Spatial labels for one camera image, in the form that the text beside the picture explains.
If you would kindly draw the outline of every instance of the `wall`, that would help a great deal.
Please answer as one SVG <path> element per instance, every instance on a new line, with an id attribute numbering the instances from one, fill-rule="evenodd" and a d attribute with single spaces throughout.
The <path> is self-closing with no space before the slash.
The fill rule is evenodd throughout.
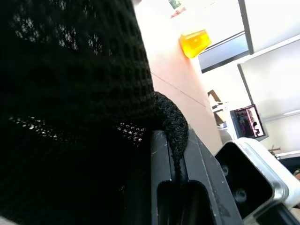
<path id="1" fill-rule="evenodd" d="M 207 93 L 200 82 L 196 59 L 187 59 L 178 42 L 180 29 L 189 15 L 170 19 L 168 1 L 143 0 L 135 7 L 136 17 L 152 72 L 154 89 L 170 98 L 185 115 L 197 135 L 214 153 L 221 147 Z"/>
<path id="2" fill-rule="evenodd" d="M 214 90 L 222 102 L 228 103 L 230 109 L 251 104 L 236 62 L 202 74 L 201 80 L 205 89 Z"/>
<path id="3" fill-rule="evenodd" d="M 261 143 L 271 149 L 281 147 L 281 152 L 300 150 L 300 114 L 265 123 L 269 137 Z"/>
<path id="4" fill-rule="evenodd" d="M 299 0 L 245 0 L 254 52 L 300 34 Z"/>
<path id="5" fill-rule="evenodd" d="M 264 119 L 300 109 L 300 40 L 241 64 Z"/>

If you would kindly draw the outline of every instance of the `black mesh fabric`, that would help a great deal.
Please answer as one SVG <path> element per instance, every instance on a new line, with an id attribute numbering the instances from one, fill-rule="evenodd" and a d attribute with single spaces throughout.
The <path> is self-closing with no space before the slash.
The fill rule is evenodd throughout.
<path id="1" fill-rule="evenodd" d="M 0 216 L 123 224 L 132 154 L 157 128 L 180 180 L 188 125 L 154 92 L 130 0 L 3 0 L 0 30 Z"/>

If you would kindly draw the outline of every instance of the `monitor screen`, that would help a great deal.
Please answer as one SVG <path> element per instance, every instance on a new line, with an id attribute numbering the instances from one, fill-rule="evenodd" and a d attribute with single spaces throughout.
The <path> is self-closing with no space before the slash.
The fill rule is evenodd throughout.
<path id="1" fill-rule="evenodd" d="M 234 110 L 236 128 L 240 137 L 258 138 L 265 136 L 265 132 L 255 105 Z"/>

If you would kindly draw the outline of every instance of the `yellow plastic object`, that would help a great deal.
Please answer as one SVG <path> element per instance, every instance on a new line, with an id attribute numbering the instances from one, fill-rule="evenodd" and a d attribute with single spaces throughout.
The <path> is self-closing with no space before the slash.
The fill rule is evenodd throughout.
<path id="1" fill-rule="evenodd" d="M 199 55 L 211 44 L 210 37 L 206 30 L 188 34 L 182 33 L 179 42 L 184 54 L 190 59 Z"/>

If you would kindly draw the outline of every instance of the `screw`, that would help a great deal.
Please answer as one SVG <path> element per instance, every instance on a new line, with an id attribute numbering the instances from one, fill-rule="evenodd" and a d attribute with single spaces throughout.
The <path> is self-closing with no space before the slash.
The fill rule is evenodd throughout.
<path id="1" fill-rule="evenodd" d="M 244 203 L 247 200 L 247 193 L 244 189 L 239 188 L 234 192 L 233 197 L 237 203 Z"/>
<path id="2" fill-rule="evenodd" d="M 228 175 L 228 173 L 229 173 L 228 166 L 223 165 L 223 166 L 221 166 L 221 168 L 222 168 L 222 171 L 223 171 L 223 173 L 224 173 L 224 176 L 227 177 L 227 175 Z"/>

